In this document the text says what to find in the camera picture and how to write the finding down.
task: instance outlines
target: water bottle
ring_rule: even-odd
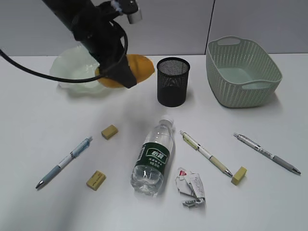
[[[155,195],[162,186],[174,145],[172,126],[173,119],[164,115],[147,135],[130,178],[136,191]]]

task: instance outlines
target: eraser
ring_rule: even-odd
[[[118,132],[117,128],[114,125],[110,125],[108,128],[106,128],[104,131],[102,131],[102,136],[108,140],[114,135],[116,135]]]
[[[231,183],[234,185],[238,185],[240,181],[243,179],[243,177],[245,176],[246,172],[247,172],[247,169],[244,167],[241,167],[232,177]]]
[[[87,181],[87,185],[96,191],[105,179],[106,179],[105,174],[103,174],[100,171],[96,171],[92,175],[92,177]]]

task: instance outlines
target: mesh cup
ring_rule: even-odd
[[[189,63],[169,57],[157,64],[157,99],[167,107],[177,107],[186,100]]]

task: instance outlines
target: bottle cap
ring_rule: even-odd
[[[172,118],[171,116],[169,116],[169,115],[163,115],[163,116],[161,117],[161,119],[160,119],[159,122],[162,122],[162,121],[166,121],[167,123],[169,123],[169,124],[171,125],[170,127],[173,126],[174,120],[173,120],[173,118]]]

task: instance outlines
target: ballpoint pen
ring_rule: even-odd
[[[244,144],[248,145],[249,147],[255,149],[257,152],[261,153],[262,155],[266,156],[267,158],[271,159],[274,161],[276,164],[279,164],[280,166],[286,168],[287,170],[300,175],[301,172],[294,167],[293,165],[289,164],[288,162],[282,160],[280,157],[273,155],[263,149],[259,144],[253,142],[251,139],[247,138],[246,136],[234,133],[233,134],[239,141],[242,141]]]
[[[180,131],[180,134],[183,136],[183,139],[185,140],[185,142],[187,142],[193,149],[198,150],[202,155],[204,155],[213,165],[215,165],[224,174],[226,174],[229,177],[232,177],[232,173],[219,160],[217,160],[210,152],[208,152],[197,141],[195,141],[190,135],[188,135],[186,132],[183,132],[183,131]]]
[[[67,155],[58,165],[56,165],[45,177],[43,177],[40,182],[35,187],[37,190],[43,188],[46,184],[48,184],[56,175],[58,175],[61,170],[68,165],[73,159],[78,157],[86,148],[90,146],[90,142],[92,141],[92,136],[86,138],[83,142],[81,142],[77,148],[75,148],[69,155]]]

